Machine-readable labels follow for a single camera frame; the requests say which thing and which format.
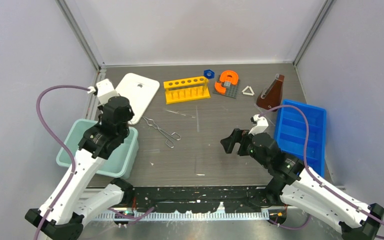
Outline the metal crucible tongs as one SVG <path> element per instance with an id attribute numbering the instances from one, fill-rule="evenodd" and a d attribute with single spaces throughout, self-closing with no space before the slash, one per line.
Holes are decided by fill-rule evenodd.
<path id="1" fill-rule="evenodd" d="M 182 139 L 181 135 L 177 132 L 168 133 L 164 129 L 162 129 L 153 119 L 142 116 L 141 117 L 148 126 L 156 129 L 160 134 L 165 137 L 165 145 L 170 149 L 175 147 L 175 141 L 180 141 Z"/>

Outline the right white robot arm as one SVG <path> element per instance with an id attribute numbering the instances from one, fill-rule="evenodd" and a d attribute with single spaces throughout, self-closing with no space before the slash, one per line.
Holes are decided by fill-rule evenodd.
<path id="1" fill-rule="evenodd" d="M 373 240 L 384 208 L 350 197 L 320 177 L 312 168 L 305 169 L 303 160 L 282 151 L 268 133 L 250 134 L 235 128 L 220 141 L 227 154 L 239 143 L 237 154 L 250 156 L 272 176 L 265 188 L 271 205 L 291 205 L 322 220 L 341 234 L 344 240 Z"/>

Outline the blue hexagonal nut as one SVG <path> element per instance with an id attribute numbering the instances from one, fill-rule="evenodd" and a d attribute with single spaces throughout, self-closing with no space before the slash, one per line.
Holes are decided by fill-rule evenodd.
<path id="1" fill-rule="evenodd" d="M 210 80 L 215 77 L 215 72 L 211 69 L 206 69 L 203 71 L 203 76 Z"/>

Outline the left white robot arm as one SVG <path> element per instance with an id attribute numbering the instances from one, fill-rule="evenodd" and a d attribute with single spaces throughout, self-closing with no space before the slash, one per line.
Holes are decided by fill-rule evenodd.
<path id="1" fill-rule="evenodd" d="M 31 208 L 25 219 L 52 240 L 77 240 L 84 227 L 98 214 L 114 206 L 128 207 L 133 186 L 114 178 L 103 190 L 84 202 L 79 198 L 92 177 L 129 136 L 128 122 L 134 113 L 123 96 L 110 97 L 102 107 L 100 121 L 87 129 L 78 143 L 74 165 L 40 208 Z"/>

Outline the clear glass slide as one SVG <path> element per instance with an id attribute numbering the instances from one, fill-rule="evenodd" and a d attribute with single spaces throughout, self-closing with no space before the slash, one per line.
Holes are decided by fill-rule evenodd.
<path id="1" fill-rule="evenodd" d="M 276 126 L 276 124 L 272 121 L 271 111 L 259 107 L 256 103 L 254 103 L 253 106 L 259 111 L 260 114 L 263 114 L 270 126 Z"/>

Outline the glass stirring rod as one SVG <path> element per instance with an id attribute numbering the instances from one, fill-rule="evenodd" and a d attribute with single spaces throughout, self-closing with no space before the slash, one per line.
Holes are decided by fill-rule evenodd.
<path id="1" fill-rule="evenodd" d="M 199 111 L 198 106 L 195 106 L 195 119 L 196 119 L 196 131 L 200 132 L 200 121 L 199 121 Z"/>

